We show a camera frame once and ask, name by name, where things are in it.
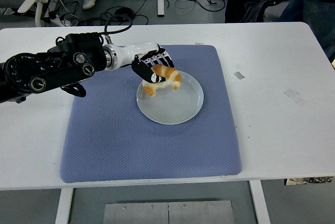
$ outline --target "sticker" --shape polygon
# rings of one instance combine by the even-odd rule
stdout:
[[[306,101],[293,89],[288,89],[284,91],[284,94],[291,98],[295,103],[297,103],[299,106],[304,106],[306,104]]]
[[[241,79],[244,78],[244,76],[243,76],[239,71],[238,71],[238,72],[235,72],[234,75],[235,75],[239,80],[241,80]]]

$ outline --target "blue cushion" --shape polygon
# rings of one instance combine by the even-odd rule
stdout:
[[[220,61],[213,46],[163,46],[204,91],[200,112],[179,125],[142,114],[131,67],[96,73],[73,102],[60,174],[66,183],[236,175],[239,144]]]

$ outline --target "round plate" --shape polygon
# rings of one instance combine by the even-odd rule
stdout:
[[[137,89],[137,104],[140,110],[151,120],[176,125],[193,118],[204,102],[204,92],[200,84],[191,75],[179,71],[182,84],[174,91],[171,87],[158,89],[154,97],[145,93],[142,83]]]

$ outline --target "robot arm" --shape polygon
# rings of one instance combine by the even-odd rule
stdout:
[[[80,81],[97,71],[117,70],[129,65],[147,82],[164,82],[165,78],[151,70],[155,64],[174,67],[169,54],[157,43],[103,46],[103,39],[96,32],[69,34],[58,38],[56,46],[47,52],[21,53],[0,63],[0,103],[21,103],[32,93],[58,87],[84,97],[86,91]]]

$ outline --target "bread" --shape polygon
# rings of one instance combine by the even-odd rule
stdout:
[[[177,69],[167,67],[161,64],[156,64],[153,67],[151,67],[151,69],[158,76],[164,77],[166,81],[161,82],[161,83],[148,83],[147,81],[143,80],[142,85],[143,85],[144,91],[149,96],[152,96],[152,97],[155,96],[156,90],[162,89],[168,86],[172,87],[174,91],[180,87],[182,83],[182,77],[180,76]]]

